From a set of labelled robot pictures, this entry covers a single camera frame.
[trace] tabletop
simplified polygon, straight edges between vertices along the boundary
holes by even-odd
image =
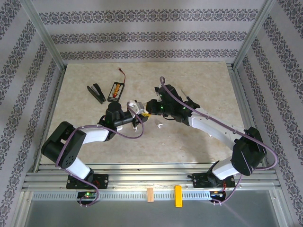
[[[181,89],[212,115],[243,127],[225,62],[69,64],[48,136],[62,121],[76,127],[99,122],[109,102],[101,105],[86,86],[98,83],[107,99],[113,83],[124,80],[119,68],[126,74],[119,101],[123,111],[129,100],[144,103],[157,99],[154,87],[159,86],[159,78],[164,76],[166,84],[174,86],[183,100]],[[161,128],[157,127],[159,122],[163,124]],[[228,147],[207,133],[161,116],[152,115],[144,127],[143,136],[136,140],[116,135],[107,142],[85,144],[78,157],[84,163],[211,163],[232,154]],[[127,124],[120,132],[137,136],[141,127],[139,125],[134,132],[132,124]],[[52,164],[52,161],[43,157],[41,164]]]

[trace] cable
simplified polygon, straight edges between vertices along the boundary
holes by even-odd
[[[235,193],[236,188],[239,186],[241,180],[242,180],[242,174],[240,174],[240,178],[239,178],[239,180],[238,180],[236,186],[233,188],[233,190],[232,190],[232,192],[230,193],[230,195],[229,195],[228,197],[225,198],[225,200],[220,201],[220,200],[213,199],[213,198],[212,198],[212,200],[213,200],[213,201],[216,201],[216,202],[217,202],[216,204],[220,204],[220,205],[226,203],[226,202],[231,198],[231,196]]]
[[[233,129],[232,127],[230,127],[230,126],[228,126],[228,125],[226,125],[226,124],[220,122],[219,120],[217,120],[217,119],[215,119],[215,118],[213,118],[213,117],[211,117],[211,116],[209,116],[209,115],[206,115],[206,114],[204,114],[204,113],[201,113],[201,112],[199,112],[198,110],[195,110],[194,108],[192,108],[192,107],[188,106],[187,104],[183,103],[182,101],[180,101],[179,99],[177,99],[177,98],[176,98],[176,97],[167,89],[167,87],[165,86],[165,78],[164,78],[164,77],[160,77],[160,83],[161,83],[162,87],[167,91],[167,93],[168,93],[173,99],[175,99],[178,103],[180,103],[181,105],[183,105],[183,106],[186,107],[187,109],[189,109],[189,110],[191,110],[191,111],[197,113],[198,115],[201,115],[201,116],[204,117],[204,118],[207,118],[208,120],[211,120],[211,121],[217,123],[218,125],[220,125],[220,126],[226,128],[226,129],[228,129],[228,130],[230,130],[230,131],[232,131],[232,132],[234,132],[234,133],[236,133],[236,134],[238,134],[238,135],[240,135],[240,136],[243,136],[243,137],[245,137],[245,138],[247,138],[247,139],[249,139],[249,140],[251,140],[251,141],[253,141],[253,142],[255,142],[255,143],[257,143],[257,144],[259,144],[259,145],[261,145],[261,146],[263,146],[265,149],[269,150],[270,153],[272,153],[272,155],[274,156],[275,161],[274,161],[273,164],[271,164],[270,166],[261,167],[261,168],[256,168],[257,170],[268,170],[268,169],[273,168],[273,167],[278,163],[278,157],[277,157],[276,153],[273,151],[272,148],[270,148],[269,146],[267,146],[267,145],[265,145],[264,143],[260,142],[259,140],[256,140],[255,138],[252,138],[252,137],[250,137],[249,135],[246,135],[246,134],[244,134],[244,133],[242,133],[242,132],[240,132],[240,131],[237,131],[237,130]]]
[[[58,158],[57,158],[55,167],[59,167],[59,162],[60,162],[60,160],[61,160],[61,158],[62,158],[62,156],[63,156],[63,153],[64,153],[64,151],[65,151],[67,145],[68,145],[69,142],[71,141],[71,139],[72,139],[72,137],[74,136],[75,132],[78,131],[78,130],[80,130],[80,129],[87,129],[87,128],[101,128],[101,129],[109,130],[109,131],[111,131],[111,132],[113,132],[113,133],[116,133],[116,134],[118,134],[119,136],[122,136],[122,137],[127,138],[127,139],[133,139],[133,140],[134,140],[134,139],[140,138],[140,137],[143,135],[143,133],[144,133],[144,125],[143,125],[143,122],[142,122],[142,120],[140,119],[140,117],[139,117],[132,109],[129,109],[129,102],[127,103],[127,109],[135,115],[135,117],[139,120],[139,122],[140,122],[141,125],[142,125],[142,132],[141,132],[141,134],[140,134],[139,136],[136,136],[136,137],[125,136],[125,135],[123,135],[123,134],[121,134],[121,133],[119,133],[119,132],[117,132],[117,131],[115,131],[115,130],[113,130],[113,129],[110,129],[110,128],[104,127],[104,126],[100,126],[100,125],[84,125],[84,126],[80,126],[80,127],[76,128],[76,129],[70,134],[70,136],[68,137],[68,139],[66,140],[66,142],[65,142],[65,144],[64,144],[64,146],[63,146],[63,148],[62,148],[62,150],[61,150],[61,152],[60,152],[60,154],[59,154],[59,156],[58,156]],[[97,202],[97,200],[99,199],[99,189],[98,189],[97,186],[95,186],[94,184],[92,184],[92,183],[90,183],[90,182],[87,182],[87,181],[85,181],[85,180],[83,180],[83,179],[81,179],[81,178],[75,176],[74,174],[72,174],[71,172],[69,172],[69,171],[66,170],[66,169],[63,169],[63,170],[64,170],[65,172],[67,172],[69,175],[71,175],[72,177],[76,178],[77,180],[79,180],[79,181],[81,181],[81,182],[83,182],[83,183],[86,183],[86,184],[92,186],[93,188],[95,188],[95,191],[96,191],[96,193],[97,193],[97,196],[95,197],[95,199],[94,199],[91,203],[85,205],[85,207],[89,207],[89,206],[91,206],[91,205],[93,205],[94,203]],[[79,201],[80,206],[82,206],[82,203],[81,203],[82,199],[83,199],[83,197],[82,197],[82,198],[80,199],[80,201]]]
[[[123,81],[123,83],[124,83],[124,86],[125,86],[126,75],[125,75],[125,73],[122,71],[122,69],[119,68],[119,71],[122,72],[122,73],[124,74],[124,81]]]

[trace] yellow block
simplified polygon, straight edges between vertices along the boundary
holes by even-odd
[[[182,207],[182,187],[180,185],[175,186],[175,202],[176,207]]]
[[[143,116],[143,117],[150,117],[151,115],[148,114],[148,113],[142,113],[142,116]]]

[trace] red wire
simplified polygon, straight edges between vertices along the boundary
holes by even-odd
[[[119,71],[122,72],[122,73],[124,74],[124,81],[123,81],[123,83],[125,84],[126,75],[125,75],[125,73],[122,71],[122,69],[119,68]]]
[[[225,181],[223,181],[223,187],[224,187],[224,189],[223,189],[223,194],[224,194],[225,190],[226,190],[226,183],[225,183]]]

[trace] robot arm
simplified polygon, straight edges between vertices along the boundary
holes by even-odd
[[[232,150],[232,156],[216,162],[208,171],[207,179],[214,187],[219,185],[223,179],[228,176],[241,173],[249,176],[260,164],[266,150],[257,143],[239,135],[235,132],[242,132],[249,135],[256,140],[263,142],[260,133],[257,129],[250,127],[248,130],[235,127],[228,123],[223,123],[222,120],[211,116],[206,110],[201,108],[198,104],[194,103],[189,97],[187,101],[183,102],[182,98],[178,95],[175,88],[171,85],[165,85],[166,89],[162,86],[155,87],[155,91],[159,99],[153,99],[147,103],[146,110],[150,114],[163,115],[164,117],[171,116],[177,122],[182,122],[187,126],[205,131],[210,136],[213,136],[226,144]],[[208,117],[201,115],[186,108],[181,103],[186,104],[199,111]],[[210,118],[217,120],[219,123],[211,121]],[[233,131],[227,130],[223,125],[228,125]]]
[[[86,143],[103,142],[112,139],[116,134],[115,132],[121,130],[124,124],[132,123],[133,127],[136,128],[140,122],[135,118],[135,114],[141,119],[141,122],[145,122],[149,118],[149,114],[146,113],[142,103],[130,101],[126,112],[122,111],[122,107],[118,102],[110,103],[106,110],[106,115],[101,117],[97,125],[94,125],[95,128],[83,127],[83,129],[75,131],[76,128],[73,125],[68,122],[62,122],[44,143],[41,153],[57,163],[65,142],[75,131],[58,162],[58,167],[66,169],[69,173],[82,180],[92,182],[93,170],[77,157],[81,146]]]
[[[122,129],[122,125],[127,123],[132,123],[133,127],[136,128],[139,121],[135,118],[135,114],[141,119],[141,122],[145,122],[149,114],[163,115],[164,117],[171,116],[175,121],[203,130],[226,144],[232,150],[232,156],[223,161],[216,162],[207,172],[206,180],[210,182],[213,187],[222,184],[222,180],[226,177],[237,173],[247,176],[251,175],[266,155],[266,150],[261,145],[235,133],[236,131],[243,132],[256,139],[257,142],[262,142],[262,138],[257,129],[250,127],[248,130],[244,130],[229,125],[232,131],[226,130],[226,127],[220,124],[222,123],[221,120],[218,121],[220,123],[216,123],[213,120],[211,121],[209,119],[210,117],[215,120],[216,118],[212,117],[189,97],[187,97],[187,101],[183,102],[173,86],[162,85],[162,87],[156,87],[155,91],[159,99],[149,101],[146,105],[146,110],[142,103],[137,101],[131,101],[128,105],[131,111],[128,110],[126,112],[122,111],[121,105],[118,102],[110,103],[106,114],[101,117],[98,123],[98,125],[110,130],[98,128],[98,125],[95,125],[95,128],[83,128],[76,131],[68,142],[62,157],[59,159],[58,166],[68,170],[79,179],[92,182],[93,170],[77,158],[82,144],[95,141],[108,141],[113,138],[118,130]],[[206,114],[208,117],[204,118],[196,114],[192,110],[184,107],[181,103],[186,104],[191,109]],[[60,153],[62,153],[64,141],[69,138],[74,130],[75,128],[71,124],[62,122],[42,146],[42,154],[56,163]]]

